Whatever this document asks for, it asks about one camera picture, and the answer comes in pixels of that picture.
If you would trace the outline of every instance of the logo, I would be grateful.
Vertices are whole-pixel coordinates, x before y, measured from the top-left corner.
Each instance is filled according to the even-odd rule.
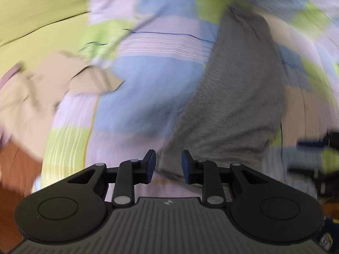
[[[174,203],[174,201],[168,199],[167,201],[164,202],[166,205],[171,205]]]
[[[329,251],[332,247],[333,239],[329,233],[325,233],[320,239],[319,245],[326,251]]]

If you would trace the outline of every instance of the gray towel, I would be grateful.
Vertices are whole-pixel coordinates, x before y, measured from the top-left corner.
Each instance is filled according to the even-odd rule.
[[[157,170],[182,176],[181,152],[188,149],[193,159],[260,171],[284,107],[281,60],[265,19],[227,8],[205,74],[158,153]]]

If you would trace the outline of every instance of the green fabric patch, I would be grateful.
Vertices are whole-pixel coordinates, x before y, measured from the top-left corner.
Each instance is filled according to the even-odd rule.
[[[275,134],[274,138],[270,141],[270,146],[280,146],[281,147],[281,130],[279,129]]]
[[[307,73],[311,87],[314,90],[314,94],[337,107],[337,102],[334,98],[332,88],[328,82],[325,72],[305,58],[301,58],[301,61]]]
[[[114,59],[118,44],[134,24],[134,21],[115,19],[89,26],[79,53],[86,59]]]
[[[312,39],[317,39],[330,23],[331,19],[311,2],[307,2],[306,8],[290,22],[292,26]]]
[[[197,14],[200,19],[219,25],[225,8],[232,4],[245,9],[251,8],[250,4],[242,0],[196,0]]]
[[[336,71],[337,75],[339,76],[339,63],[333,64],[334,70]]]
[[[324,173],[339,170],[339,152],[330,148],[324,149],[322,153],[322,166]]]
[[[83,169],[90,129],[75,127],[52,129],[42,164],[41,188]]]

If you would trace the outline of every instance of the brown wood surface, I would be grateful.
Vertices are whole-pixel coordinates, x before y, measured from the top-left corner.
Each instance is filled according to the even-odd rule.
[[[4,190],[0,184],[0,249],[7,253],[22,241],[14,221],[14,210],[23,196]]]
[[[329,216],[333,219],[339,219],[339,203],[325,203],[322,206],[325,216]]]

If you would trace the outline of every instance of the striped bedding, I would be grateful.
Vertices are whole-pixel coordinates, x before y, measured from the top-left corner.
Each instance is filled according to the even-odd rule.
[[[316,196],[289,166],[339,169],[335,152],[295,147],[338,128],[339,0],[89,0],[80,54],[125,80],[114,93],[67,94],[56,113],[43,162],[48,186],[98,162],[118,166],[161,150],[194,92],[216,40],[221,14],[238,4],[268,22],[284,66],[287,109],[267,148],[263,173]],[[199,191],[154,175],[140,196]]]

